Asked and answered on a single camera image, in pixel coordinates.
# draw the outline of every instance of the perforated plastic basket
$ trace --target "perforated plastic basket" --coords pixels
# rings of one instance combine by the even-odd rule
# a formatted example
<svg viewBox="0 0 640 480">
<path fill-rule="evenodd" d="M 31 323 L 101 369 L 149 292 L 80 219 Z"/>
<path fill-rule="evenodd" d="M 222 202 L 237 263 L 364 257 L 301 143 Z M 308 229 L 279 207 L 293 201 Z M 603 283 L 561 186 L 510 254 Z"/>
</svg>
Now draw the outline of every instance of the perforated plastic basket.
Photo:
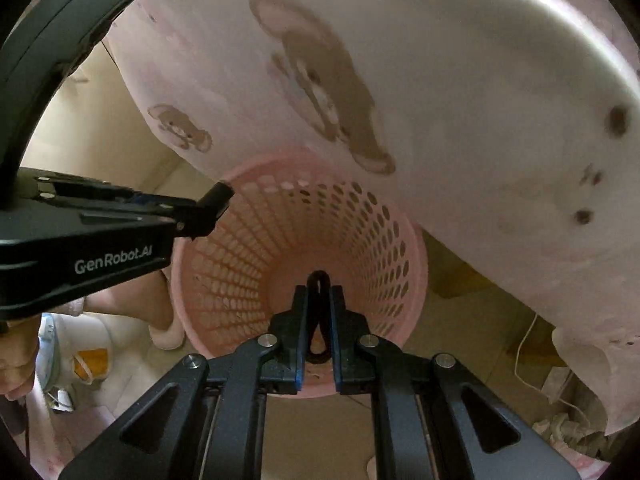
<svg viewBox="0 0 640 480">
<path fill-rule="evenodd" d="M 314 270 L 343 286 L 347 308 L 373 333 L 404 344 L 424 303 L 427 259 L 403 213 L 309 152 L 263 156 L 225 179 L 236 195 L 216 229 L 174 249 L 172 297 L 201 354 L 227 354 L 266 332 Z M 323 349 L 319 331 L 312 349 Z M 331 361 L 307 364 L 297 397 L 333 393 Z"/>
</svg>

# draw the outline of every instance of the basket hole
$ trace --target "basket hole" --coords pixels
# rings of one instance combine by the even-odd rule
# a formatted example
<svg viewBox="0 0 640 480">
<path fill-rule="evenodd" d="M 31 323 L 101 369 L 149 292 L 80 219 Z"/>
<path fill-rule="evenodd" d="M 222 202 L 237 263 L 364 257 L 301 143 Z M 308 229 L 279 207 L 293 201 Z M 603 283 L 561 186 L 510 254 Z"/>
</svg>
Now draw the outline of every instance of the basket hole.
<svg viewBox="0 0 640 480">
<path fill-rule="evenodd" d="M 255 182 L 249 182 L 247 184 L 244 184 L 244 186 L 242 186 L 242 191 L 245 193 L 252 193 L 255 191 L 258 191 L 258 185 Z"/>
<path fill-rule="evenodd" d="M 196 254 L 193 257 L 193 260 L 191 260 L 191 269 L 198 272 L 202 268 L 203 262 L 204 262 L 204 257 L 202 256 L 202 254 Z"/>
<path fill-rule="evenodd" d="M 258 182 L 264 186 L 271 186 L 276 183 L 276 179 L 273 175 L 261 175 L 258 177 Z"/>
</svg>

